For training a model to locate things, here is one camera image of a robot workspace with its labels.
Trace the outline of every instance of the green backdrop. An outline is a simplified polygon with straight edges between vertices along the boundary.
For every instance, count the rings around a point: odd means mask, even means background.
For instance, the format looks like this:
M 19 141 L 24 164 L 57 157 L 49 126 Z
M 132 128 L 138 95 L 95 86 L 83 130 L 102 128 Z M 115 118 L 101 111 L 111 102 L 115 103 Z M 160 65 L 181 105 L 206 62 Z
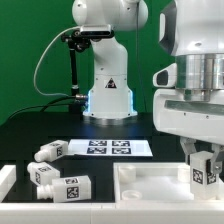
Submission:
M 39 95 L 33 87 L 36 64 L 50 41 L 75 25 L 71 8 L 74 0 L 0 0 L 0 123 L 14 111 L 43 105 L 55 98 Z M 147 111 L 152 112 L 152 76 L 173 62 L 158 45 L 159 14 L 170 0 L 145 0 L 149 8 L 146 26 L 139 33 L 140 67 Z M 135 93 L 135 109 L 144 111 L 138 81 L 135 32 L 118 32 L 117 40 L 128 50 L 128 84 Z M 78 55 L 78 80 L 82 93 L 93 82 L 93 54 Z M 45 92 L 70 94 L 69 53 L 60 40 L 53 46 L 38 74 L 38 86 Z

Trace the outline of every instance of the black table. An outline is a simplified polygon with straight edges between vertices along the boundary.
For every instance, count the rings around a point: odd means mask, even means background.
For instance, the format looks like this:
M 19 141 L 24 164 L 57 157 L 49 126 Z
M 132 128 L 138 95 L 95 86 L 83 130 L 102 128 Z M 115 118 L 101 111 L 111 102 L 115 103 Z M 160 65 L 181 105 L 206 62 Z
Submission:
M 99 126 L 84 123 L 79 115 L 56 112 L 20 113 L 0 126 L 0 168 L 15 164 L 17 181 L 4 202 L 49 202 L 37 200 L 36 186 L 29 180 L 27 165 L 34 162 L 40 146 L 55 140 L 127 139 L 147 140 L 153 158 L 113 158 L 65 156 L 49 163 L 61 171 L 62 177 L 89 175 L 92 182 L 91 202 L 113 202 L 114 162 L 183 162 L 179 137 L 156 131 L 152 114 L 139 114 L 135 123 L 120 126 Z M 199 150 L 209 150 L 200 143 Z

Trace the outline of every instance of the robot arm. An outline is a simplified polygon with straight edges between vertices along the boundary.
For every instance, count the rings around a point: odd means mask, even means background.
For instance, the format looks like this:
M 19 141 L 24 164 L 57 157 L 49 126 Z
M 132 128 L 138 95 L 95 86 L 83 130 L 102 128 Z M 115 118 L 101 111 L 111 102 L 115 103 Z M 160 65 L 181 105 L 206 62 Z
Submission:
M 132 91 L 127 86 L 127 51 L 114 31 L 141 28 L 148 10 L 143 0 L 76 0 L 72 13 L 80 26 L 76 37 L 90 40 L 94 52 L 94 85 L 88 93 L 84 120 L 122 124 L 136 117 Z
M 110 24 L 113 30 L 129 31 L 137 20 L 139 28 L 145 25 L 148 9 L 144 0 L 76 0 L 72 14 L 79 26 Z
M 176 63 L 154 75 L 154 123 L 160 131 L 182 136 L 186 157 L 194 140 L 212 143 L 210 172 L 224 160 L 223 0 L 175 0 L 160 15 L 160 45 Z

